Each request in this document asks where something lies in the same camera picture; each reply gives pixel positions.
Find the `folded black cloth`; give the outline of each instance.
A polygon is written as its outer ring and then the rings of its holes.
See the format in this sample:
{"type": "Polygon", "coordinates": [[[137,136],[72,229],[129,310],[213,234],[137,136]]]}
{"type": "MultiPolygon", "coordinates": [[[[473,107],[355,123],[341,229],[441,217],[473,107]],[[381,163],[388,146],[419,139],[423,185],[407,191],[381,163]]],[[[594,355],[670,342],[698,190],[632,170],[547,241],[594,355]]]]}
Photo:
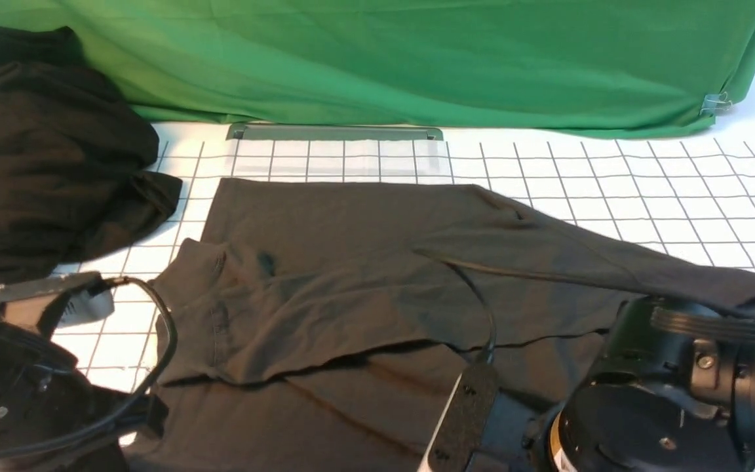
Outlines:
{"type": "Polygon", "coordinates": [[[74,32],[0,28],[0,283],[131,245],[176,211],[182,182],[144,170],[159,137],[74,32]]]}
{"type": "MultiPolygon", "coordinates": [[[[138,439],[132,469],[416,470],[488,321],[414,248],[626,287],[470,274],[494,309],[504,386],[546,403],[575,387],[626,300],[674,292],[755,314],[755,274],[608,239],[478,186],[222,180],[201,241],[155,281],[179,345],[153,390],[170,407],[165,438],[138,439]]],[[[519,442],[487,452],[521,454],[519,442]]]]}

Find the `green backdrop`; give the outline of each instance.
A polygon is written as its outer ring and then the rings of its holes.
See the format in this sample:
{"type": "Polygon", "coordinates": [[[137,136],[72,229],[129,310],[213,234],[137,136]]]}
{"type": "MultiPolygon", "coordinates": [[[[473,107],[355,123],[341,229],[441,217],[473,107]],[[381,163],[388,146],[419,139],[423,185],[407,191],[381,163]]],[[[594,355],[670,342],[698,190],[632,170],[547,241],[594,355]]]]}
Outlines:
{"type": "Polygon", "coordinates": [[[155,121],[683,135],[755,72],[755,0],[0,0],[0,25],[71,26],[155,121]]]}

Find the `black cable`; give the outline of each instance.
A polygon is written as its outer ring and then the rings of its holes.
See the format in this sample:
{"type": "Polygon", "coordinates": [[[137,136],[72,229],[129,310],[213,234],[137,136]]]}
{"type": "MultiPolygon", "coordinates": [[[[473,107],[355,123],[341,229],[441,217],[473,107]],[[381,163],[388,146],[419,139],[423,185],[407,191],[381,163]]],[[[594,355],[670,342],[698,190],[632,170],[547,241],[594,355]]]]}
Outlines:
{"type": "Polygon", "coordinates": [[[578,276],[573,276],[573,275],[557,275],[557,274],[549,274],[549,273],[543,273],[543,272],[517,271],[516,269],[491,267],[491,266],[479,264],[476,262],[465,262],[464,260],[458,260],[449,255],[438,253],[438,251],[422,250],[422,248],[416,248],[415,250],[413,250],[413,252],[419,255],[423,255],[424,257],[428,259],[432,259],[446,265],[461,267],[463,269],[470,269],[470,271],[482,272],[483,274],[501,275],[505,277],[514,277],[518,279],[528,279],[528,280],[533,280],[533,281],[547,281],[547,282],[558,282],[558,283],[564,283],[564,284],[575,284],[579,286],[589,286],[593,288],[600,288],[600,289],[606,289],[606,290],[621,290],[621,292],[642,293],[642,295],[650,295],[650,296],[662,296],[663,298],[672,298],[675,300],[694,302],[699,305],[703,305],[704,307],[711,308],[713,311],[717,311],[717,313],[721,313],[722,315],[729,315],[732,317],[736,317],[736,319],[755,320],[755,316],[753,316],[753,314],[747,313],[747,311],[744,311],[742,309],[728,307],[727,305],[720,305],[720,304],[712,303],[710,301],[704,301],[701,299],[696,299],[694,298],[694,296],[689,296],[684,293],[674,292],[673,290],[654,290],[652,288],[649,288],[648,292],[644,292],[643,290],[644,287],[639,284],[625,284],[625,283],[617,283],[617,282],[604,283],[604,282],[597,282],[588,278],[578,277],[578,276]]]}
{"type": "Polygon", "coordinates": [[[159,296],[159,293],[156,293],[156,290],[154,290],[153,287],[150,287],[147,282],[136,279],[134,277],[121,276],[113,279],[107,279],[105,280],[105,282],[108,285],[107,289],[111,289],[117,286],[135,285],[144,290],[144,292],[147,293],[148,296],[150,296],[150,298],[153,300],[153,303],[155,303],[156,308],[159,310],[159,317],[160,319],[162,319],[162,323],[165,324],[165,330],[168,334],[168,343],[165,347],[165,352],[159,358],[159,361],[156,362],[153,370],[151,370],[150,373],[147,374],[147,376],[144,378],[144,380],[142,380],[138,388],[136,388],[135,391],[132,392],[132,394],[128,398],[126,398],[126,400],[124,400],[121,405],[119,405],[112,413],[104,416],[104,418],[97,422],[94,422],[93,424],[90,424],[89,426],[75,431],[74,433],[64,434],[63,436],[55,437],[54,439],[48,439],[42,442],[28,444],[26,446],[0,449],[0,460],[8,460],[17,457],[50,453],[52,451],[57,451],[78,445],[78,443],[87,439],[91,439],[97,434],[113,431],[113,427],[116,426],[117,422],[122,419],[126,411],[129,410],[131,406],[134,406],[134,403],[136,401],[139,401],[142,397],[144,397],[147,389],[155,385],[156,380],[159,379],[159,376],[161,376],[162,372],[165,371],[165,368],[168,367],[168,363],[171,361],[171,358],[173,358],[174,353],[176,352],[177,332],[176,325],[174,325],[174,319],[172,319],[172,317],[170,316],[170,310],[168,310],[167,305],[165,305],[165,301],[162,300],[161,296],[159,296]]]}
{"type": "Polygon", "coordinates": [[[482,305],[482,308],[485,310],[486,315],[488,315],[488,341],[485,343],[485,347],[483,347],[482,351],[476,356],[476,362],[482,362],[483,364],[491,364],[491,362],[494,362],[494,349],[497,347],[497,322],[494,320],[494,311],[491,309],[490,305],[488,305],[488,302],[485,301],[485,297],[482,296],[482,293],[480,292],[479,287],[474,284],[474,282],[471,280],[471,278],[465,274],[462,269],[459,268],[458,265],[453,264],[452,262],[447,262],[438,258],[430,257],[427,254],[423,254],[419,251],[414,251],[416,254],[423,255],[424,257],[429,257],[429,259],[435,260],[436,262],[443,263],[443,265],[447,266],[450,271],[453,271],[456,275],[459,275],[459,278],[465,282],[465,285],[468,286],[468,288],[471,289],[471,292],[474,293],[474,296],[476,296],[476,299],[479,300],[480,305],[482,305]]]}

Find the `crumpled black shirt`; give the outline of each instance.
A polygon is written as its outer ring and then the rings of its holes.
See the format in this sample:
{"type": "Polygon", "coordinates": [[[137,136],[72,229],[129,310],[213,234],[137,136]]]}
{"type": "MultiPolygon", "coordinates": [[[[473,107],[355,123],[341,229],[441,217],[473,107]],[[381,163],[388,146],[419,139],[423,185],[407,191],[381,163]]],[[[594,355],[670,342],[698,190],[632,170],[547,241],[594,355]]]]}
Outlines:
{"type": "Polygon", "coordinates": [[[159,137],[68,28],[0,28],[0,284],[134,244],[174,211],[182,182],[144,169],[159,137]]]}

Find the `screw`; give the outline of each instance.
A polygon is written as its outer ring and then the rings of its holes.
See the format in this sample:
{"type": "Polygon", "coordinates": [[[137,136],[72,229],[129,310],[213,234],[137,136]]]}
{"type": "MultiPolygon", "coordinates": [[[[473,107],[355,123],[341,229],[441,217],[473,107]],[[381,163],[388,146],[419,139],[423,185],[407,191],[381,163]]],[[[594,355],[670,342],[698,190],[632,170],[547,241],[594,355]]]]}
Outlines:
{"type": "Polygon", "coordinates": [[[51,383],[51,377],[45,377],[45,379],[39,382],[39,393],[45,393],[48,391],[48,384],[51,383]]]}
{"type": "Polygon", "coordinates": [[[716,359],[713,359],[711,355],[703,355],[698,358],[698,367],[711,368],[716,364],[716,359]]]}
{"type": "Polygon", "coordinates": [[[678,445],[675,444],[670,437],[662,437],[662,439],[660,439],[660,445],[663,446],[663,449],[668,451],[674,451],[674,449],[678,448],[678,445]]]}

